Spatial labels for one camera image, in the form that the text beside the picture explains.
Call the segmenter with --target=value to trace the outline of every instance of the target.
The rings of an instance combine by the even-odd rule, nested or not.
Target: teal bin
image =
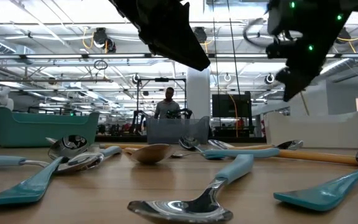
[[[94,143],[99,113],[89,116],[62,116],[32,113],[12,113],[0,108],[0,146],[49,147],[45,139],[60,139],[77,134]]]

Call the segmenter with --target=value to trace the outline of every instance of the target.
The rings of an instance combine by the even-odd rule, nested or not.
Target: white robot
[[[13,110],[13,100],[8,97],[11,89],[7,86],[0,86],[0,106]]]

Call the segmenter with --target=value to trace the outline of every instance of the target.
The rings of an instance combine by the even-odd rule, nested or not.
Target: person
[[[165,91],[165,99],[159,103],[157,103],[157,108],[155,109],[154,118],[160,119],[167,118],[168,111],[180,110],[179,104],[175,102],[173,97],[174,90],[172,87],[168,87]]]

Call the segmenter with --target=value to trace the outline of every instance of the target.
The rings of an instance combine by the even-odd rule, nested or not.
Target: wooden table
[[[325,150],[355,154],[355,150]],[[49,161],[46,149],[0,149],[0,155]],[[125,155],[106,160],[97,169],[52,178],[41,201],[0,207],[3,223],[150,223],[127,210],[132,200],[189,200],[205,189],[214,174],[231,160],[207,161],[194,154],[168,159],[157,166],[136,164]],[[0,168],[0,191],[34,175],[36,166]],[[358,184],[340,206],[310,212],[285,205],[274,192],[305,189],[347,174],[357,167],[290,159],[259,159],[251,173],[223,188],[218,201],[234,213],[229,223],[358,223]]]

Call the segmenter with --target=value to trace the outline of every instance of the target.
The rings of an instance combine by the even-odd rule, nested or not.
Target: gray bin
[[[177,144],[180,137],[190,136],[207,144],[209,116],[201,119],[147,119],[147,143]]]

